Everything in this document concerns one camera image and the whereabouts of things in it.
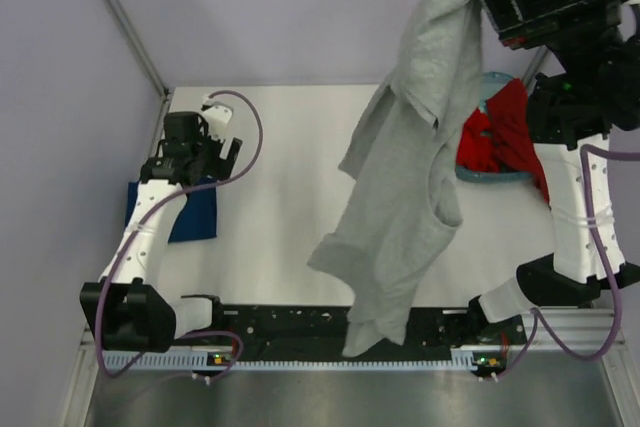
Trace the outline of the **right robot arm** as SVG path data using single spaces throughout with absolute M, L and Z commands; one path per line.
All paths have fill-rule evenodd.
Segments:
M 541 164 L 554 249 L 469 304 L 476 341 L 498 336 L 505 321 L 535 307 L 576 307 L 605 289 L 639 279 L 616 239 L 607 163 L 583 153 L 607 149 L 613 128 L 639 126 L 639 39 L 619 29 L 624 6 L 639 0 L 481 0 L 503 45 L 546 47 L 562 66 L 538 74 L 524 110 Z

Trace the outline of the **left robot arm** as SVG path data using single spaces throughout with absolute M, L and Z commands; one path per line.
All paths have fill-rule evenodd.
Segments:
M 228 154 L 221 154 L 232 116 L 230 107 L 214 103 L 164 117 L 163 137 L 140 169 L 117 252 L 100 280 L 85 283 L 80 292 L 87 323 L 103 349 L 165 352 L 192 331 L 209 344 L 226 334 L 217 297 L 189 294 L 171 300 L 158 281 L 176 220 L 193 200 L 186 188 L 231 175 L 242 146 L 233 139 Z

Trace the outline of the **grey t shirt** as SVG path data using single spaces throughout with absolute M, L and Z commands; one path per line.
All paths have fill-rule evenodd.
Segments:
M 308 264 L 353 291 L 343 347 L 402 344 L 419 283 L 462 222 L 456 157 L 483 84 L 480 0 L 420 0 L 340 170 L 354 182 Z

